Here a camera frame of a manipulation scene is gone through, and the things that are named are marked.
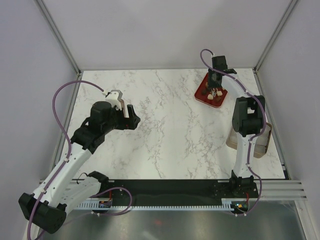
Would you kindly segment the steel tongs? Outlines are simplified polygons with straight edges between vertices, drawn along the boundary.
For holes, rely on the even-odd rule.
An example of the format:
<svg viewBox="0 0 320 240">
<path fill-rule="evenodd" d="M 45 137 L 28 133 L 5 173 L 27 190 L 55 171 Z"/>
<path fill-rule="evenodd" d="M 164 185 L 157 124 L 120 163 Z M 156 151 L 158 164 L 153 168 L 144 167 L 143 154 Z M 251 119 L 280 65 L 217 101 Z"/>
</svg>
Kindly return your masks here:
<svg viewBox="0 0 320 240">
<path fill-rule="evenodd" d="M 211 95 L 213 96 L 213 98 L 216 97 L 216 95 L 217 95 L 217 88 L 212 88 L 212 89 L 211 89 Z"/>
</svg>

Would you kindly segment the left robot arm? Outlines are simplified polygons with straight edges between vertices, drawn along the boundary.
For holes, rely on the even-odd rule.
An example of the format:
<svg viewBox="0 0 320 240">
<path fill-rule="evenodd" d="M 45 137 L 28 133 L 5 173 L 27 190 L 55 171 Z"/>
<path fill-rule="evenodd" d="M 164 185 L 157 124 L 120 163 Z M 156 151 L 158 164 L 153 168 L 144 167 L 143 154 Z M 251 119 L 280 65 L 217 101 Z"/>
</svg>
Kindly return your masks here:
<svg viewBox="0 0 320 240">
<path fill-rule="evenodd" d="M 93 155 L 112 130 L 135 130 L 141 119 L 131 104 L 125 116 L 119 100 L 94 103 L 80 127 L 69 141 L 66 155 L 32 193 L 23 193 L 18 204 L 28 225 L 38 226 L 44 232 L 54 234 L 62 227 L 67 215 L 85 199 L 97 195 L 105 197 L 110 190 L 108 177 L 93 171 L 85 181 L 71 191 L 66 188 L 80 167 Z"/>
</svg>

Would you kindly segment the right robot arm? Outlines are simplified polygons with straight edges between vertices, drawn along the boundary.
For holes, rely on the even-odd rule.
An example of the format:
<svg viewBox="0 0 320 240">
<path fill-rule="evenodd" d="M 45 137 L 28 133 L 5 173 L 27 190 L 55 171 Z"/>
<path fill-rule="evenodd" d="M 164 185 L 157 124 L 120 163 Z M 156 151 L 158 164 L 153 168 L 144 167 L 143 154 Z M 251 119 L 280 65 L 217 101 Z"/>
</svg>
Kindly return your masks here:
<svg viewBox="0 0 320 240">
<path fill-rule="evenodd" d="M 258 136 L 266 129 L 265 98 L 249 91 L 230 71 L 208 69 L 208 86 L 224 88 L 235 98 L 232 115 L 232 128 L 237 137 L 236 160 L 231 171 L 228 191 L 233 197 L 241 197 L 257 190 L 251 160 Z"/>
</svg>

